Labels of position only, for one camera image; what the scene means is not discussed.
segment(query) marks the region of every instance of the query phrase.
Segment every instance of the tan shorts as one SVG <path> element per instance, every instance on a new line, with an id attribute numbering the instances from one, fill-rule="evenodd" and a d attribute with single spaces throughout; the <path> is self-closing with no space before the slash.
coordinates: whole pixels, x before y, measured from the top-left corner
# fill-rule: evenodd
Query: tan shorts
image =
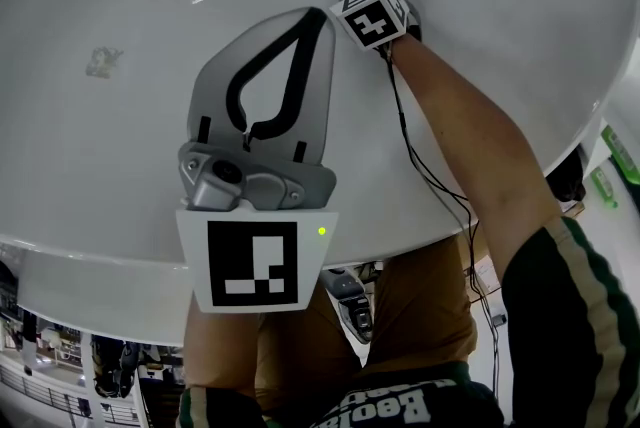
<path id="1" fill-rule="evenodd" d="M 305 311 L 267 315 L 256 376 L 263 413 L 287 417 L 287 409 L 374 373 L 466 361 L 477 334 L 455 237 L 390 260 L 376 284 L 374 318 L 362 368 L 322 286 Z"/>

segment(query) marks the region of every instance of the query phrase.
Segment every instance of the striped sleeve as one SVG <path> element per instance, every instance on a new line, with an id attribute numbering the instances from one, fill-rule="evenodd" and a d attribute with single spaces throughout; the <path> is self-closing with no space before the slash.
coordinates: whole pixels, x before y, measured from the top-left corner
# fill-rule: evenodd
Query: striped sleeve
<path id="1" fill-rule="evenodd" d="M 254 399 L 235 391 L 204 387 L 191 387 L 182 393 L 176 428 L 234 426 L 267 426 Z"/>
<path id="2" fill-rule="evenodd" d="M 640 422 L 636 312 L 577 222 L 555 219 L 522 246 L 503 297 L 518 426 Z"/>

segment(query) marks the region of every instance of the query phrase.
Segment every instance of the railing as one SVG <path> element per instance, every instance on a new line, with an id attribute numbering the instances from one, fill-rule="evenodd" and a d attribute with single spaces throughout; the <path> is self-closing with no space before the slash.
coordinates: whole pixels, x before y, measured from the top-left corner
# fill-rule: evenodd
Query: railing
<path id="1" fill-rule="evenodd" d="M 102 417 L 105 423 L 140 426 L 138 414 L 131 407 L 102 403 Z"/>
<path id="2" fill-rule="evenodd" d="M 93 419 L 89 402 L 85 398 L 78 398 L 77 396 L 54 391 L 24 376 L 20 376 L 5 366 L 0 366 L 0 382 L 50 407 L 68 412 L 74 416 Z M 130 407 L 103 403 L 102 415 L 106 423 L 140 426 L 135 410 Z"/>

